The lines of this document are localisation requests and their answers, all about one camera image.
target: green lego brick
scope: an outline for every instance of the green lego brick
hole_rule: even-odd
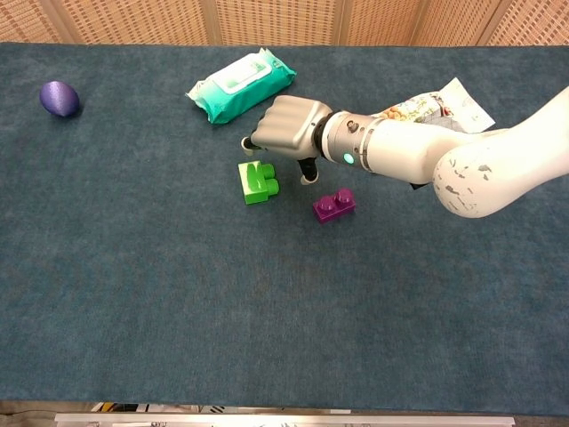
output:
[[[260,161],[255,161],[238,166],[246,205],[266,202],[269,196],[278,193],[278,181],[272,164],[262,165]]]

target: lego stud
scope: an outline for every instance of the lego stud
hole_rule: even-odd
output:
[[[266,163],[260,166],[263,171],[263,177],[267,180],[269,178],[275,178],[275,167],[271,163]]]
[[[267,185],[267,193],[269,196],[275,196],[278,193],[278,181],[275,179],[269,179],[265,181]]]
[[[349,189],[339,189],[338,192],[336,193],[336,201],[340,205],[346,205],[351,203],[353,198],[354,195]]]
[[[334,199],[330,196],[324,196],[320,200],[318,200],[318,211],[323,213],[331,212],[335,209],[334,207]]]

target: toy block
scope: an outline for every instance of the toy block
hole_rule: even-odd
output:
[[[312,204],[321,224],[334,220],[356,209],[354,195],[350,189],[339,189],[333,196],[323,196]]]
[[[275,179],[275,167],[260,161],[240,163],[239,176],[246,205],[266,202],[269,196],[278,193],[278,181]]]

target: tan wall panel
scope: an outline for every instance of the tan wall panel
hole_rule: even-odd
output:
[[[208,43],[198,0],[62,0],[62,4],[87,44]]]
[[[489,45],[569,45],[569,0],[514,0]]]
[[[223,44],[332,44],[335,0],[216,0]]]
[[[353,0],[347,44],[407,45],[421,0]]]
[[[499,0],[431,0],[414,45],[475,45]]]
[[[60,43],[37,0],[0,0],[0,41]]]

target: purple lego brick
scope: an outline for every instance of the purple lego brick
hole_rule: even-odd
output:
[[[333,196],[323,196],[312,204],[314,214],[321,224],[334,220],[356,208],[350,189],[339,189]]]

